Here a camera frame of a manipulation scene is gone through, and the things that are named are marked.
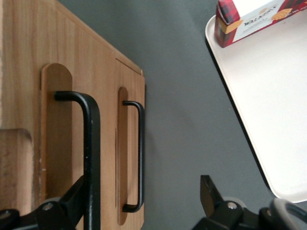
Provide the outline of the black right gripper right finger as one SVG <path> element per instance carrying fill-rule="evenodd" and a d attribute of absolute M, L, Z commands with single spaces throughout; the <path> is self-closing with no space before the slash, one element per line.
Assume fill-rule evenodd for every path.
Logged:
<path fill-rule="evenodd" d="M 206 216 L 194 230 L 276 229 L 267 207 L 255 214 L 234 200 L 223 199 L 209 175 L 200 178 L 200 200 Z"/>

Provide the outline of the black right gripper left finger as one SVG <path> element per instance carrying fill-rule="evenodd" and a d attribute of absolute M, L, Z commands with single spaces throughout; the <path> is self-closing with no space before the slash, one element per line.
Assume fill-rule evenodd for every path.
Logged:
<path fill-rule="evenodd" d="M 17 209 L 0 211 L 2 230 L 74 230 L 84 215 L 83 176 L 59 199 L 41 204 L 31 213 Z"/>

